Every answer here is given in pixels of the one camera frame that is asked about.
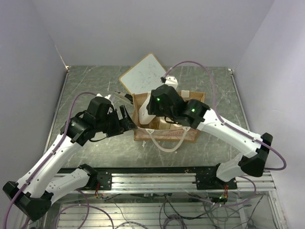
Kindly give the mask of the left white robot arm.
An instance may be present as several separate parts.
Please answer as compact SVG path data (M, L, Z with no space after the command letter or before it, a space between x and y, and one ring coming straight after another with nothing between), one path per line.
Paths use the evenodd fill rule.
M97 133L109 138L136 129L125 106L121 105L120 111L122 119L108 97L95 96L86 110L68 117L53 144L27 174L3 186L4 193L30 220L36 221L53 203L73 190L95 189L98 185L109 190L110 176L100 175L87 164L62 178L53 178L74 153L87 142L92 142Z

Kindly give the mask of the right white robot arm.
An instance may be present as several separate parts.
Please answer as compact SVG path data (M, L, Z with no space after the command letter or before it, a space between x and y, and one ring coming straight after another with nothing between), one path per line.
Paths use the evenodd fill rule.
M151 91L145 106L149 115L169 118L174 123L211 134L239 151L225 163L217 164L206 178L206 185L222 188L233 178L247 174L261 177L264 173L273 136L253 133L219 116L207 104L196 100L184 100L178 92L166 84Z

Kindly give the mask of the white square bottle black cap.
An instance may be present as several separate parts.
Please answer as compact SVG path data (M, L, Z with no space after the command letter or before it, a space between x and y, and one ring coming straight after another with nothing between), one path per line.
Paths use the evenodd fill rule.
M147 110L147 105L150 101L151 93L147 94L147 98L144 103L141 105L138 114L139 114L139 122L141 125L148 125L154 118L155 115L149 115Z

